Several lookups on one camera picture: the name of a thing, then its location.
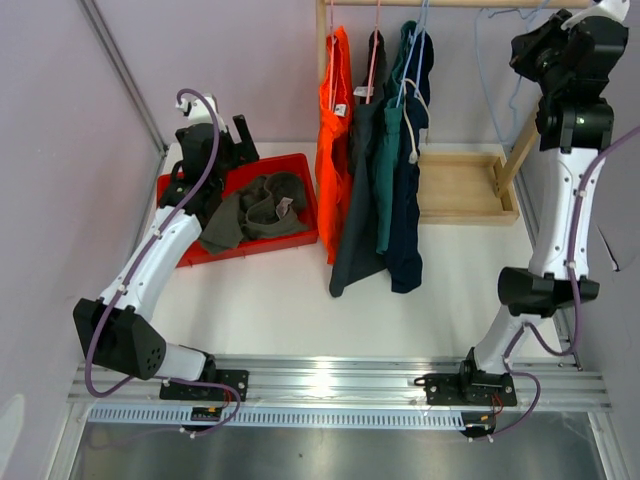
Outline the olive green shorts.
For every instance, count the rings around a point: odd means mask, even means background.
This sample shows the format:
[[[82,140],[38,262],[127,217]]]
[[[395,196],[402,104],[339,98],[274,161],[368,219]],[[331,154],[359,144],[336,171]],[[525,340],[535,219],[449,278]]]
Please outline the olive green shorts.
[[[281,171],[255,177],[222,200],[199,237],[212,255],[244,242],[269,240],[306,232],[299,215],[307,208],[303,181]]]

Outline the light blue wire hanger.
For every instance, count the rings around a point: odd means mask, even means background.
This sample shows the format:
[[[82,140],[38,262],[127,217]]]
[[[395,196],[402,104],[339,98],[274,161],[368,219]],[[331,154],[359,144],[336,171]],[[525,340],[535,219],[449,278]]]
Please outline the light blue wire hanger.
[[[518,99],[521,90],[523,77],[519,76],[517,78],[507,101],[508,111],[510,112],[510,126],[508,131],[505,132],[499,119],[499,108],[494,101],[494,95],[492,93],[492,88],[487,75],[487,69],[485,68],[485,55],[483,54],[482,42],[480,40],[481,23],[484,20],[492,20],[496,17],[517,14],[519,19],[524,23],[526,32],[529,33],[532,31],[533,23],[537,19],[541,11],[549,7],[550,4],[551,2],[549,0],[535,1],[535,6],[528,11],[525,11],[523,8],[516,7],[507,7],[501,9],[483,7],[479,9],[474,18],[473,45],[477,71],[484,99],[486,101],[488,112],[491,118],[492,126],[494,127],[496,140],[502,147],[511,145],[516,137],[516,128],[519,126],[520,118],[520,109],[516,105],[516,100]]]

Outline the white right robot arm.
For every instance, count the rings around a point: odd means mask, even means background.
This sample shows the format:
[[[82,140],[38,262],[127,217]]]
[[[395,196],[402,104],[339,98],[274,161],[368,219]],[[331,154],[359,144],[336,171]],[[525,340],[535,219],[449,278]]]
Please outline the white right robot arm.
[[[484,338],[461,363],[458,395],[479,403],[513,371],[510,360],[528,334],[557,311],[597,298],[589,278],[587,240],[598,177],[613,141],[614,110],[602,93],[623,56],[627,1],[562,9],[511,42],[510,66],[541,90],[535,118],[540,149],[550,152],[538,238],[526,268],[505,267],[498,278],[501,307]]]

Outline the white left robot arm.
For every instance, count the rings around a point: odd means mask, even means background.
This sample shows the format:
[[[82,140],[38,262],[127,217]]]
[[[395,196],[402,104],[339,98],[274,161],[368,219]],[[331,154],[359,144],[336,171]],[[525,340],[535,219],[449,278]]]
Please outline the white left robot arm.
[[[220,205],[229,172],[259,158],[245,117],[233,122],[237,139],[228,128],[215,133],[208,120],[177,130],[182,158],[158,188],[150,229],[99,297],[82,298],[74,307],[88,366],[141,380],[179,378],[197,400],[215,392],[217,376],[207,369],[212,356],[166,341],[151,320],[169,277]]]

